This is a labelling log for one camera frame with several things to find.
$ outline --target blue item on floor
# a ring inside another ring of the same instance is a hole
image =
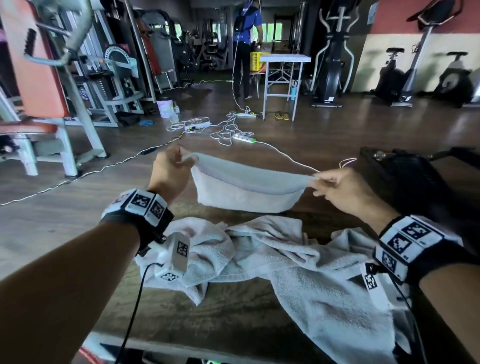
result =
[[[140,126],[150,126],[153,124],[154,124],[153,120],[142,120],[141,122],[138,123],[138,125]]]

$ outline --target yellow basket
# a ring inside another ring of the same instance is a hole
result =
[[[260,62],[262,54],[270,54],[270,52],[252,52],[250,53],[250,71],[258,72],[262,69],[265,62]]]

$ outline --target hand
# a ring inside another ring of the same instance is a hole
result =
[[[198,161],[197,156],[192,156],[182,162],[182,157],[189,154],[190,151],[180,145],[158,153],[148,190],[162,196],[168,204],[175,200],[187,187],[190,170]]]
[[[325,196],[336,208],[360,218],[378,234],[399,214],[379,198],[367,182],[351,168],[314,174],[309,182],[314,196]]]

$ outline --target wrist tracker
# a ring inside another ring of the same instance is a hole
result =
[[[167,209],[167,203],[152,192],[131,189],[120,194],[102,214],[102,222],[121,222],[135,226],[140,235],[141,254],[151,242],[162,244],[163,236],[173,214]]]
[[[384,266],[393,280],[418,285],[428,273],[455,263],[479,264],[462,239],[445,227],[423,217],[394,219],[380,234],[375,260]]]

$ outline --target white towel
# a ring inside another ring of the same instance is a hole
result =
[[[198,157],[192,168],[198,203],[205,206],[269,214],[287,211],[313,178],[192,154]]]
[[[183,291],[199,305],[209,281],[262,277],[272,282],[300,329],[337,363],[396,362],[392,313],[376,309],[367,290],[349,280],[360,274],[360,263],[371,258],[375,246],[361,229],[335,232],[326,246],[308,239],[300,220],[279,216],[229,228],[185,218],[173,222],[166,234],[175,231],[191,238],[187,273],[172,283],[149,275],[146,287]],[[155,253],[149,254],[135,258],[142,273],[155,261]]]

